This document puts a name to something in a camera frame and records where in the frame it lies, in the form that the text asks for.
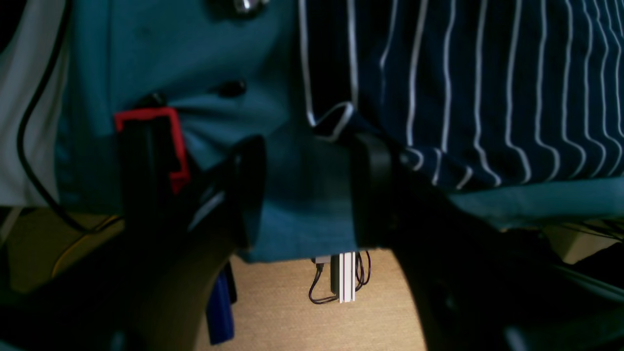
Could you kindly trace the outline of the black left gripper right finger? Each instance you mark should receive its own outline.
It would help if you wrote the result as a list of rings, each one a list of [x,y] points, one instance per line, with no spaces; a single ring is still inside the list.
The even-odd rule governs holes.
[[[428,350],[623,349],[622,289],[458,209],[392,142],[356,134],[349,149],[357,244],[397,258]]]

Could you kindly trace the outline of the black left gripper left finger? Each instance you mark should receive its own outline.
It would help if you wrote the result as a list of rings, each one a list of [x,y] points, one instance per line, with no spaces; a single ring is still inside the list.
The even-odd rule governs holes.
[[[126,191],[123,233],[49,285],[78,350],[120,335],[132,351],[191,351],[219,271],[258,233],[266,162],[264,138],[247,137],[165,207]]]

